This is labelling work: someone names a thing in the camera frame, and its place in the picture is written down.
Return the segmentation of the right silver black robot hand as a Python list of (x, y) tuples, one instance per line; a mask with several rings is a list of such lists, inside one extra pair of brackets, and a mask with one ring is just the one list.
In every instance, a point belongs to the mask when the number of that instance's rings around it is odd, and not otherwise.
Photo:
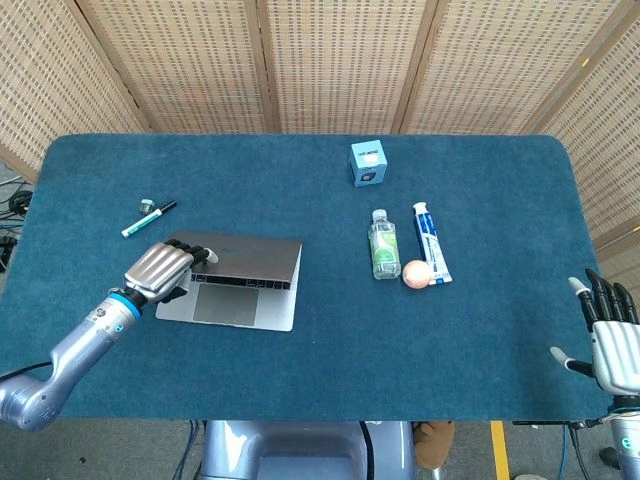
[(590, 284), (568, 279), (579, 300), (591, 341), (589, 362), (552, 346), (552, 357), (564, 369), (592, 378), (614, 397), (639, 395), (639, 311), (625, 286), (611, 283), (591, 268), (585, 270)]

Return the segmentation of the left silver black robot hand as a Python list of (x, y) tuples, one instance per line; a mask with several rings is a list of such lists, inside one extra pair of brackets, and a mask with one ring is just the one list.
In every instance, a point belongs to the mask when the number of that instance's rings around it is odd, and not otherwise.
[(139, 306), (169, 303), (189, 292), (194, 266), (218, 261), (209, 248), (177, 239), (156, 243), (125, 273), (123, 293)]

